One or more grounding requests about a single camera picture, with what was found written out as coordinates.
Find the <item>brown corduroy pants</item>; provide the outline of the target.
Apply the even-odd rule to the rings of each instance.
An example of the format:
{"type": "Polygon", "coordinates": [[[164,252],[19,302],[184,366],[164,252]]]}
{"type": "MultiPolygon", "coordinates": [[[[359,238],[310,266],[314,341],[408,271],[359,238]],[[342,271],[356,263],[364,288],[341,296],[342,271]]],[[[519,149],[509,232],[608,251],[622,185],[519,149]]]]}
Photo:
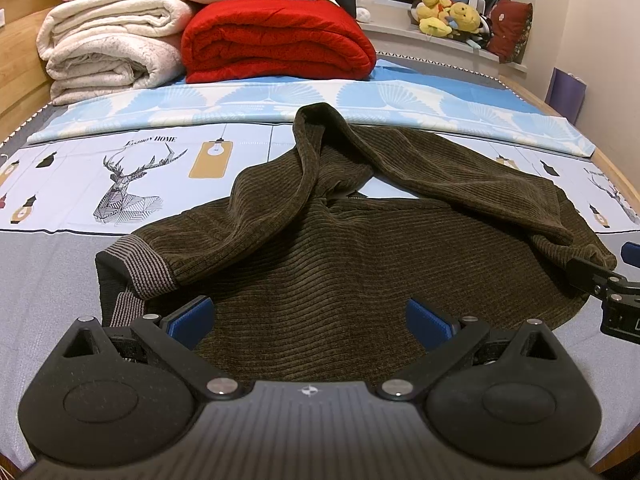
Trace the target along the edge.
{"type": "Polygon", "coordinates": [[[558,327],[585,303],[574,258],[615,256],[564,192],[437,134],[301,108],[291,151],[231,194],[96,256],[103,321],[213,300],[198,354],[240,382],[380,382],[419,359],[412,298],[454,316],[558,327]]]}

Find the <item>deer print bed sheet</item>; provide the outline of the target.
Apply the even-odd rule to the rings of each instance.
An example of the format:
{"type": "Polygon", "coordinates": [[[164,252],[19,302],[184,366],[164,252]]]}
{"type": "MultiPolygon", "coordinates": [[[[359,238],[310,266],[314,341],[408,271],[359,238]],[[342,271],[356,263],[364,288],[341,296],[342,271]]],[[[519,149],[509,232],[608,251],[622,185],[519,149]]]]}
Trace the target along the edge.
{"type": "MultiPolygon", "coordinates": [[[[638,212],[589,160],[463,136],[449,139],[551,180],[594,232],[638,230],[638,212]]],[[[242,170],[270,162],[294,145],[289,125],[217,124],[26,146],[1,167],[1,227],[127,234],[228,196],[242,170]]]]}

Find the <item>dark red cushion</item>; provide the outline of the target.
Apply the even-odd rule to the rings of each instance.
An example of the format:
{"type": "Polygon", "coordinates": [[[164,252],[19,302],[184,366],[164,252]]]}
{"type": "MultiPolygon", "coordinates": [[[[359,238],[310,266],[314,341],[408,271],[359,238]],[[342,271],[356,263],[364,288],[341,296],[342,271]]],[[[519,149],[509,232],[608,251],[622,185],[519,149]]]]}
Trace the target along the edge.
{"type": "Polygon", "coordinates": [[[515,62],[526,48],[533,23],[531,3],[499,0],[489,13],[491,38],[487,50],[502,64],[515,62]]]}

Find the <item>cream folded quilt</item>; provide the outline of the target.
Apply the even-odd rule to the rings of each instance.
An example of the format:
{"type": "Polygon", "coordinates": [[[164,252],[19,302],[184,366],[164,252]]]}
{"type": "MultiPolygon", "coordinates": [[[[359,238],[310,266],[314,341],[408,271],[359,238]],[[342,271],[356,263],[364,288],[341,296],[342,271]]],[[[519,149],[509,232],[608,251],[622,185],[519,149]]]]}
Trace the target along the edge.
{"type": "Polygon", "coordinates": [[[194,17],[182,0],[73,0],[53,8],[36,38],[52,79],[50,101],[68,105],[157,88],[184,73],[181,35],[194,17]]]}

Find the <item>red folded blanket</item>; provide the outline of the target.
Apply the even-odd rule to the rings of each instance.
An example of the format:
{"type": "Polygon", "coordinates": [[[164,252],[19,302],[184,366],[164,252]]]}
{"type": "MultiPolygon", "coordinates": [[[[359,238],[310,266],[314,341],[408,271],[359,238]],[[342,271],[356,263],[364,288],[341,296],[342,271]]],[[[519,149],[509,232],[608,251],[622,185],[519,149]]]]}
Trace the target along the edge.
{"type": "Polygon", "coordinates": [[[356,20],[328,0],[226,0],[194,15],[181,38],[186,82],[262,76],[364,79],[376,63],[356,20]]]}

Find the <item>yellow bear plush toys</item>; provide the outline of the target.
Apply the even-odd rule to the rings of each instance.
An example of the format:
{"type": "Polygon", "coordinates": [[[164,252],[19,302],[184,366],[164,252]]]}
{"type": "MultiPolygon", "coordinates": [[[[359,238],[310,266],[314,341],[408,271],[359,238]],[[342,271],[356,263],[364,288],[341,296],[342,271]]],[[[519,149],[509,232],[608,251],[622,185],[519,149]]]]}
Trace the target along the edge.
{"type": "Polygon", "coordinates": [[[490,39],[488,21],[469,3],[416,0],[410,16],[426,36],[460,41],[473,49],[483,49],[490,39]]]}

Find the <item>purple folder against wall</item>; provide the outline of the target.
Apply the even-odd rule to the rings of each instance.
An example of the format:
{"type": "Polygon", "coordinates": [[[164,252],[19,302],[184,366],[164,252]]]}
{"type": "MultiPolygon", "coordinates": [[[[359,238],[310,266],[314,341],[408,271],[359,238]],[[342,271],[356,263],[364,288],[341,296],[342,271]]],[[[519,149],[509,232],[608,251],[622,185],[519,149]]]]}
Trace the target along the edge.
{"type": "Polygon", "coordinates": [[[587,85],[581,79],[555,67],[544,102],[572,125],[576,125],[586,92],[587,85]]]}

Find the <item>wooden bed frame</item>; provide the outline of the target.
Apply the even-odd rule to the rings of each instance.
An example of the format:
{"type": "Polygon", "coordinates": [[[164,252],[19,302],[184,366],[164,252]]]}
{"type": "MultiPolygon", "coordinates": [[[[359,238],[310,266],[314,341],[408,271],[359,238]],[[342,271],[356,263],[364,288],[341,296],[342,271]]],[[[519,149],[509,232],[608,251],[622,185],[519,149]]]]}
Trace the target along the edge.
{"type": "Polygon", "coordinates": [[[1,139],[6,140],[50,101],[51,78],[36,49],[48,12],[61,0],[1,0],[1,139]]]}

